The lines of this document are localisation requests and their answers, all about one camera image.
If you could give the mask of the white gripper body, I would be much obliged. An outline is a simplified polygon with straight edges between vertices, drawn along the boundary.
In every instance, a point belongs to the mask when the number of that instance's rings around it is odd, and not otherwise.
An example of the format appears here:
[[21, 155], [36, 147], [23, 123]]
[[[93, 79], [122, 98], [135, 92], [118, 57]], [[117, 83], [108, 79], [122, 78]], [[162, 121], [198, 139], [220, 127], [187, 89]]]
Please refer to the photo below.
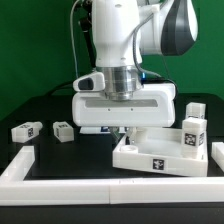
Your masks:
[[76, 93], [73, 121], [81, 127], [170, 127], [175, 121], [175, 86], [145, 84], [128, 101], [111, 101], [102, 92]]

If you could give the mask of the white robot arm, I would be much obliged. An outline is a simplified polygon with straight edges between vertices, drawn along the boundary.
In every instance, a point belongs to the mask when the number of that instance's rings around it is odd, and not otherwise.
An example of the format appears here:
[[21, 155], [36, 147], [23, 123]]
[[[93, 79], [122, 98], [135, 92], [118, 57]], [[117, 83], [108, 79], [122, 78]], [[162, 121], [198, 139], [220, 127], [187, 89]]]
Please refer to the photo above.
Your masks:
[[176, 86], [141, 67], [144, 55], [179, 56], [195, 43], [192, 0], [93, 0], [95, 71], [73, 83], [80, 127], [170, 127]]

